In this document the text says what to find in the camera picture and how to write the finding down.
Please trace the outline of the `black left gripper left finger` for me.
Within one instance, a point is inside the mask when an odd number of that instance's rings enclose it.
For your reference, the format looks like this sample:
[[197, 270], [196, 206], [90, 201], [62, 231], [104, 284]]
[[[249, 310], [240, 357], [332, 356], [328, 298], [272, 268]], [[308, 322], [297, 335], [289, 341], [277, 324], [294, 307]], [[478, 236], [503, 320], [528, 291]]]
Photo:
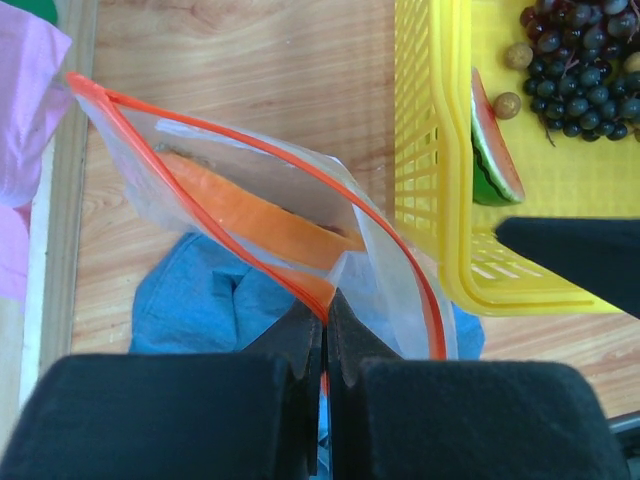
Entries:
[[300, 303], [236, 353], [64, 357], [38, 381], [5, 479], [306, 479], [321, 322]]

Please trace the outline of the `toy watermelon slice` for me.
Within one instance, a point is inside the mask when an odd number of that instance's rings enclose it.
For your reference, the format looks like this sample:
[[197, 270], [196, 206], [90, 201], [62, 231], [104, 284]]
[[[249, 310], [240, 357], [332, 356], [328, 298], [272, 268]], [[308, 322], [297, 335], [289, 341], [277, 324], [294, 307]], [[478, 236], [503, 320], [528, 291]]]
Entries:
[[485, 206], [521, 204], [525, 191], [476, 68], [471, 73], [473, 201]]

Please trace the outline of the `dark purple grape bunch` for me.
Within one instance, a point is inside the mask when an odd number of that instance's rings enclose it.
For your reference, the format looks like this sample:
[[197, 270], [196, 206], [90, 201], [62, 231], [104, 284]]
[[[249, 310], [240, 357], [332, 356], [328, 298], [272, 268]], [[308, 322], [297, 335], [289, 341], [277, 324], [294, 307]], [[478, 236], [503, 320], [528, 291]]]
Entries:
[[639, 138], [637, 1], [536, 1], [519, 23], [533, 54], [522, 89], [547, 135]]

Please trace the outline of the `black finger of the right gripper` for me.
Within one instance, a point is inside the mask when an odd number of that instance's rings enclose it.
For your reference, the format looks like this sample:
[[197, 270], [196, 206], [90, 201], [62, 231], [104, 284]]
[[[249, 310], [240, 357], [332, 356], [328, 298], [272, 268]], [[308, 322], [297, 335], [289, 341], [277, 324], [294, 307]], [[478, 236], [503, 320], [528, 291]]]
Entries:
[[639, 316], [639, 221], [510, 217], [495, 228], [502, 245]]

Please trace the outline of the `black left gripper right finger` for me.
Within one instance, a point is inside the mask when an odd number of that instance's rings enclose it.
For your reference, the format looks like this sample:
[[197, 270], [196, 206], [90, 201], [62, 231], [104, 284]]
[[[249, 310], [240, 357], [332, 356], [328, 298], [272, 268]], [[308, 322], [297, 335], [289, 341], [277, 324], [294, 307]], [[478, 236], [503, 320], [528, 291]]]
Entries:
[[325, 331], [336, 479], [625, 479], [595, 392], [536, 361], [404, 360], [342, 295]]

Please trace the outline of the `clear zip bag orange seal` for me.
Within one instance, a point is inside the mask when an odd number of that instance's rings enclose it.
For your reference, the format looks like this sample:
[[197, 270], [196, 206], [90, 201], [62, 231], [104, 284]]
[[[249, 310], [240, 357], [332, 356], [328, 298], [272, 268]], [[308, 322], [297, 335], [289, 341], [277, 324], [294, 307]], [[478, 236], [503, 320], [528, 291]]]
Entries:
[[345, 298], [407, 359], [458, 355], [449, 301], [336, 158], [67, 77], [138, 214], [197, 231], [267, 274], [321, 319]]

